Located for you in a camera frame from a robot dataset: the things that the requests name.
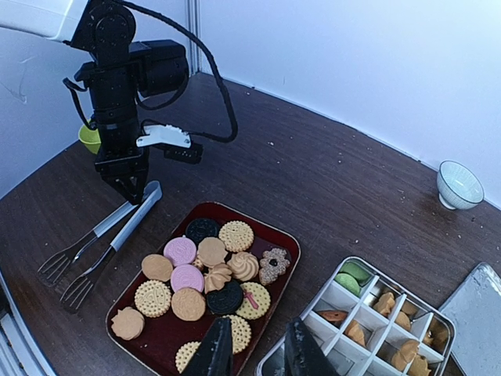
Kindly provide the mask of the green round cookie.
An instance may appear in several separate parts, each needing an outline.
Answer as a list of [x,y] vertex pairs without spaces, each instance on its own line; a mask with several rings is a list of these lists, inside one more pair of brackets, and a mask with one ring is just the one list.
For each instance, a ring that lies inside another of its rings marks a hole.
[[361,287],[365,286],[372,278],[371,273],[369,273],[363,266],[353,261],[346,262],[341,267],[340,272],[353,277]]

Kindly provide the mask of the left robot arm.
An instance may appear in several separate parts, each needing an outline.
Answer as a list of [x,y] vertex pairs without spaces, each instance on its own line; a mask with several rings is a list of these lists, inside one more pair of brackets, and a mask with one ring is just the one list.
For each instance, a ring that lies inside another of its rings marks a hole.
[[142,201],[149,150],[137,109],[167,92],[172,104],[189,80],[186,49],[172,40],[135,41],[136,22],[122,1],[3,1],[1,26],[86,51],[74,79],[64,79],[81,120],[99,133],[96,171],[124,199]]

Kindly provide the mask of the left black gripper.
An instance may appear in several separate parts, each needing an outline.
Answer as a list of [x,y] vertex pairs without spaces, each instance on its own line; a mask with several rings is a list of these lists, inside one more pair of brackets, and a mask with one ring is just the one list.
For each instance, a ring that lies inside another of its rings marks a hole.
[[103,181],[131,204],[141,204],[149,172],[149,150],[131,148],[112,154],[101,148],[94,162]]

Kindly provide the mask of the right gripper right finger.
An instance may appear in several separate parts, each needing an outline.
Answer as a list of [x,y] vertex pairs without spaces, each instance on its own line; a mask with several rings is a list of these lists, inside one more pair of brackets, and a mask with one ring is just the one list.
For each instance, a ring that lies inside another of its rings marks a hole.
[[284,342],[285,375],[336,375],[333,365],[320,349],[300,317],[287,325]]

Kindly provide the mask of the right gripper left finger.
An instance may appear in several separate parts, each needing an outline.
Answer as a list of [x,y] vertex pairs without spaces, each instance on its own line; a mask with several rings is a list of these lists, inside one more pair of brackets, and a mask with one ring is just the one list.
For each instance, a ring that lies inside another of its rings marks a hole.
[[232,361],[231,320],[221,317],[209,328],[182,376],[229,376]]

